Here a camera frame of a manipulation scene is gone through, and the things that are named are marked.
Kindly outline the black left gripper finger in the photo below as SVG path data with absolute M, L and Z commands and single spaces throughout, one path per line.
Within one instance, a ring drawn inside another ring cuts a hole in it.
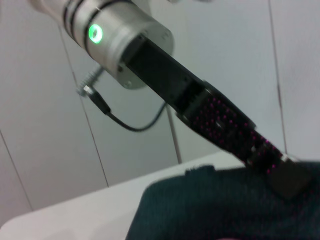
M 262 175 L 270 188 L 283 199 L 294 199 L 313 183 L 311 173 L 283 153 L 255 130 L 249 135 L 250 156 L 246 166 Z

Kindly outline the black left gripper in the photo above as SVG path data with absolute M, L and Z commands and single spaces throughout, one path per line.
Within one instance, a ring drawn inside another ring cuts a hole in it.
M 255 124 L 225 95 L 146 38 L 133 40 L 125 65 L 195 133 L 241 161 L 252 157 Z

